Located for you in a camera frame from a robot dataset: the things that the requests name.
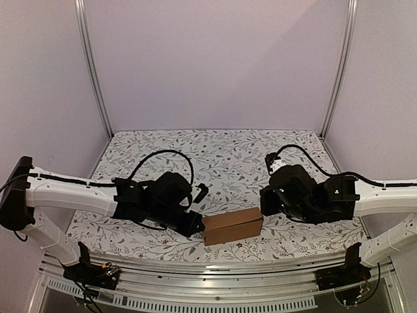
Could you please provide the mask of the brown cardboard box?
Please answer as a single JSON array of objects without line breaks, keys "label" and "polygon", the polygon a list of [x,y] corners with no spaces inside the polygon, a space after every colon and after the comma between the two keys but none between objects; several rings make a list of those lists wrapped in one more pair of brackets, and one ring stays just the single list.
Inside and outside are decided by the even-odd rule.
[{"label": "brown cardboard box", "polygon": [[259,236],[263,225],[263,215],[260,208],[252,207],[207,216],[202,219],[202,222],[205,226],[204,245],[212,246]]}]

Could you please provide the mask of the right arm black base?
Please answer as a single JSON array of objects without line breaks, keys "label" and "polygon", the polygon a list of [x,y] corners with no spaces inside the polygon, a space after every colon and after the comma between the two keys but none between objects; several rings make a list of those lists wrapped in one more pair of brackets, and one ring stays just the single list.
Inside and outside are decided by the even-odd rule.
[{"label": "right arm black base", "polygon": [[334,290],[336,301],[345,308],[369,301],[376,294],[381,282],[381,265],[378,263],[377,283],[370,291],[371,267],[360,263],[362,260],[360,257],[361,245],[361,243],[355,243],[346,250],[345,261],[342,265],[315,271],[315,283],[319,291],[334,290],[356,284],[354,288]]}]

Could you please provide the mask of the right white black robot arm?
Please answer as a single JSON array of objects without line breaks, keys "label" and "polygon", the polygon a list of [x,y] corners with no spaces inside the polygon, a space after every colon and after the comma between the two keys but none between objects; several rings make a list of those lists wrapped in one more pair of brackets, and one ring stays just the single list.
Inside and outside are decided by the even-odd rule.
[{"label": "right white black robot arm", "polygon": [[264,216],[283,214],[302,224],[324,224],[368,215],[405,213],[407,217],[379,236],[347,249],[337,271],[342,284],[351,284],[362,266],[416,243],[416,181],[372,181],[353,172],[329,175],[318,183],[301,166],[274,168],[260,191]]}]

